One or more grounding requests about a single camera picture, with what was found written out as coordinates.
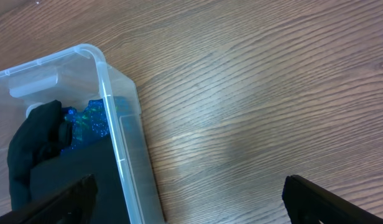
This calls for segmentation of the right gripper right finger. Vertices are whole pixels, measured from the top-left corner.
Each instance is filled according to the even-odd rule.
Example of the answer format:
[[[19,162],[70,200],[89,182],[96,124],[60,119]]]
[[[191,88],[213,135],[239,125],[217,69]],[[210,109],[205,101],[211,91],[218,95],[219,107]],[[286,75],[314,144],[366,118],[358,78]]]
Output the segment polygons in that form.
[[[286,177],[282,200],[292,224],[383,224],[382,218],[299,175]]]

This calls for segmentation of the large black garment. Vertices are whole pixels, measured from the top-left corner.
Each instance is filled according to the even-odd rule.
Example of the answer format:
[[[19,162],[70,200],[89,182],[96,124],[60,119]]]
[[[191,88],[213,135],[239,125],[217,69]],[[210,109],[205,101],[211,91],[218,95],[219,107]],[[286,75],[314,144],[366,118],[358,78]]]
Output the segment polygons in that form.
[[[72,138],[60,101],[32,109],[9,143],[7,166],[11,207],[33,200],[92,174],[98,186],[92,223],[129,223],[111,136],[62,154]]]

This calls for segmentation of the blue glitter fabric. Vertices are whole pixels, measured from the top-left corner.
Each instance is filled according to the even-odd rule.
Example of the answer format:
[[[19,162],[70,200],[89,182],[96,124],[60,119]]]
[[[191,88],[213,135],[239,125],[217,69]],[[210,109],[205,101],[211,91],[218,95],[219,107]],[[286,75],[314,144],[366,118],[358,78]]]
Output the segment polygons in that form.
[[[62,108],[62,112],[64,120],[72,124],[71,143],[61,150],[62,154],[82,149],[110,135],[103,99],[90,100],[83,111],[67,107]]]

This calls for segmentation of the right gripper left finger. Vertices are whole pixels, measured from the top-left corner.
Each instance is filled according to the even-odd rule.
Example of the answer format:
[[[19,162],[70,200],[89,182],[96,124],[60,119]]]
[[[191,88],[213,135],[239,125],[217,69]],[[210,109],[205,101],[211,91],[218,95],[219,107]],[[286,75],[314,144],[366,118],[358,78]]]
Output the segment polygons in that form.
[[[0,216],[0,224],[89,223],[98,186],[86,175],[61,191]]]

